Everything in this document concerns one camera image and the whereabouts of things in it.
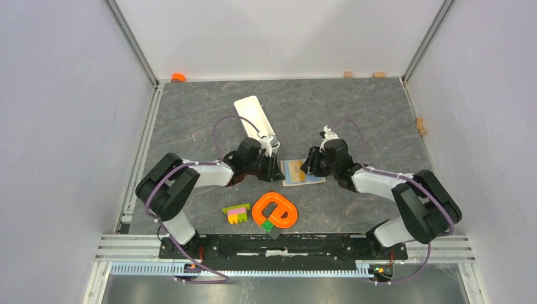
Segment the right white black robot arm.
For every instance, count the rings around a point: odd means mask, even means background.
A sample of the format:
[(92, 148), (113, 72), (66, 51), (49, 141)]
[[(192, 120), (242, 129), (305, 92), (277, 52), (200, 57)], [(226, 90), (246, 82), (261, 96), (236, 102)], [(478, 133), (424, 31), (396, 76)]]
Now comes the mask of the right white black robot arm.
[(367, 253), (382, 258), (391, 247), (410, 241), (429, 244), (438, 236), (454, 233), (462, 211), (430, 170), (396, 174), (353, 161), (342, 139), (331, 139), (310, 148), (301, 166), (306, 175), (331, 176), (343, 189), (373, 194), (395, 203), (399, 217), (371, 228)]

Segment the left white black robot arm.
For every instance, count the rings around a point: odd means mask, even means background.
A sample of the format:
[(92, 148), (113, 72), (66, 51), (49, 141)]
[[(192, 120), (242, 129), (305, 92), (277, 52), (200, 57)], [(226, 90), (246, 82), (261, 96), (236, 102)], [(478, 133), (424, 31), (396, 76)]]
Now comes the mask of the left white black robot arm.
[(221, 160), (189, 161), (167, 153), (138, 183), (136, 197), (152, 217), (175, 240), (175, 250), (191, 258), (199, 250), (196, 229), (183, 211), (192, 191), (200, 187), (231, 187), (248, 175), (264, 182), (284, 180), (277, 164), (277, 139), (245, 138)]

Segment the tan credit card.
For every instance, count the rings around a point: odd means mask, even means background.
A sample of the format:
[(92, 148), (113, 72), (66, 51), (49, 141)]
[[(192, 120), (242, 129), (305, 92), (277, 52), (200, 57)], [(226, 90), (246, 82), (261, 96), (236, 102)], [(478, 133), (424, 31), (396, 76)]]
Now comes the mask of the tan credit card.
[(306, 174), (300, 170), (303, 160), (283, 161), (287, 184), (299, 184), (306, 182)]

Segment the white rectangular tray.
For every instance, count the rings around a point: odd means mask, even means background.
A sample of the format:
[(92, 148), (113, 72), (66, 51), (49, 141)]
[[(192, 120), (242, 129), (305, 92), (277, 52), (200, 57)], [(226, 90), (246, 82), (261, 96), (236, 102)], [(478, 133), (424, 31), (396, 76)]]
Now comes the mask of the white rectangular tray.
[(250, 123), (242, 120), (243, 129), (248, 137), (261, 139), (264, 136), (272, 136), (271, 146), (273, 148), (279, 146), (275, 132), (256, 96), (239, 99), (234, 102), (234, 107), (240, 117), (244, 117), (256, 127), (254, 128)]

